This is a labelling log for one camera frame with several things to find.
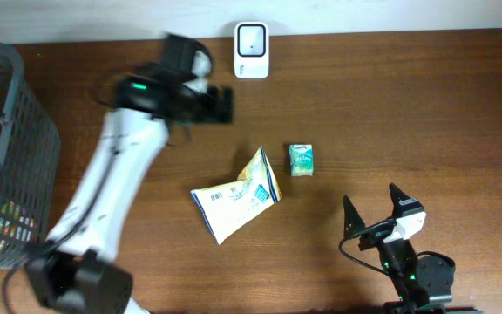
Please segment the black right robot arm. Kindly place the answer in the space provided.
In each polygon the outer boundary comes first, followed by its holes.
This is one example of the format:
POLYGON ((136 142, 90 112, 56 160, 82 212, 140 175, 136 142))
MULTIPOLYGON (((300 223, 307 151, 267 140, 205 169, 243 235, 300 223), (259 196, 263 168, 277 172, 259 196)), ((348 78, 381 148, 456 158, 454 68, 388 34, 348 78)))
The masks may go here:
POLYGON ((392 281, 398 300, 385 303, 385 313, 445 313, 445 305, 452 301, 456 264, 437 252, 414 250, 410 239, 424 226, 424 206, 393 183, 389 191, 393 204, 391 215, 370 226, 364 223, 350 198, 343 197, 344 231, 339 251, 352 262, 392 281), (361 251, 376 249, 381 266, 373 266, 345 252, 343 245, 353 239, 359 241, 361 251))

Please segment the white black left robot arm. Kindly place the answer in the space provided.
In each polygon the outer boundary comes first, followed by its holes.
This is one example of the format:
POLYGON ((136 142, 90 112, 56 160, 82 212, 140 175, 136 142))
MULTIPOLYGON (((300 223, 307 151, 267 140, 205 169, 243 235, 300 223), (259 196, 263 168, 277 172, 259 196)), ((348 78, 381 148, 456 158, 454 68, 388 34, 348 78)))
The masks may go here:
POLYGON ((200 41, 168 34, 158 59, 115 82, 97 147, 67 209, 14 265, 38 303, 60 313, 139 313, 133 277, 115 263, 122 230, 174 126, 228 124, 233 91, 208 83, 214 59, 200 41))

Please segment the yellow white snack bag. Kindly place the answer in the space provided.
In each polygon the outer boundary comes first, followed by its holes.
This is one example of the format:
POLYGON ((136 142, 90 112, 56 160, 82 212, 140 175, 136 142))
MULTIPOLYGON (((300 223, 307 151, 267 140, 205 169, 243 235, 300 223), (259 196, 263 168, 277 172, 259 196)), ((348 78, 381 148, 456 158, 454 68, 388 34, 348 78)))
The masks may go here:
POLYGON ((260 146, 236 181, 190 192, 217 245, 282 199, 275 173, 260 146))

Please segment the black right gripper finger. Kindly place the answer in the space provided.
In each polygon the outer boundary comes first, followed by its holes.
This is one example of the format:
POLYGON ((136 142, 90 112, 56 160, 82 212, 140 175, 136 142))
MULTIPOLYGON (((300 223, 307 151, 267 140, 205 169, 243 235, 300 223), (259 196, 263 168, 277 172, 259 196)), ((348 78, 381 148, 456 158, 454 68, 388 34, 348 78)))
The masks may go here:
POLYGON ((344 209, 344 231, 343 236, 345 239, 352 239, 360 236, 366 229, 365 223, 350 198, 345 195, 343 197, 344 209))
POLYGON ((393 204, 393 216, 405 216, 417 210, 417 200, 410 198, 396 184, 389 185, 390 198, 393 204))

